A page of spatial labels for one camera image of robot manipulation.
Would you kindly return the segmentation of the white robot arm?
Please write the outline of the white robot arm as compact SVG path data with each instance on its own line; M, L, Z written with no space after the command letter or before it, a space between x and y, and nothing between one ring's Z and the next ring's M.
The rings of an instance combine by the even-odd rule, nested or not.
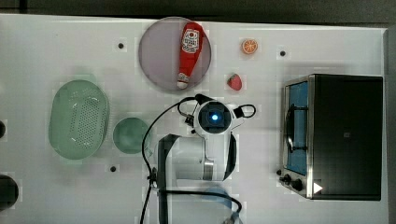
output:
M236 164L233 135L236 110L213 99L199 100L197 110L185 116L191 136L169 133L156 146L160 224L226 224L234 222L226 192L181 189L184 180L227 179Z

